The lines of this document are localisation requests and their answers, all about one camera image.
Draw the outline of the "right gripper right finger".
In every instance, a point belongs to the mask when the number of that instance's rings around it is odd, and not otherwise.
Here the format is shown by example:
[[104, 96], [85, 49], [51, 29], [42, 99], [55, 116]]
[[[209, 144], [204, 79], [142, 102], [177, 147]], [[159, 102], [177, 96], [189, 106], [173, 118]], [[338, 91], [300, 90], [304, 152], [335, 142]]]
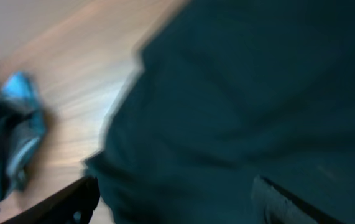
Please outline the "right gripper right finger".
[[255, 223], [343, 224], [262, 176], [253, 181], [251, 199]]

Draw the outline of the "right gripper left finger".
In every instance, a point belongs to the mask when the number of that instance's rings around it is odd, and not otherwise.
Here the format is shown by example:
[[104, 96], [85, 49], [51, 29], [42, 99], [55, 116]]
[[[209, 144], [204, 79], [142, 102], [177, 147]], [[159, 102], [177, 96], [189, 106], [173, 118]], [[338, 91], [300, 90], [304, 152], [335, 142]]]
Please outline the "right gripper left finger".
[[2, 224], [89, 224], [100, 192], [95, 177], [82, 177]]

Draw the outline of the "dark teal t-shirt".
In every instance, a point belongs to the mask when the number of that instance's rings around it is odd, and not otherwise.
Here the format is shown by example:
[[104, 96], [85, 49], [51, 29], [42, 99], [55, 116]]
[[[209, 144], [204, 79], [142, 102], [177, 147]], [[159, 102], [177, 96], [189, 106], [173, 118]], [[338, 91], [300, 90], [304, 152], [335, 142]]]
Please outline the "dark teal t-shirt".
[[86, 161], [115, 223], [255, 223], [265, 177], [355, 223], [355, 0], [190, 1]]

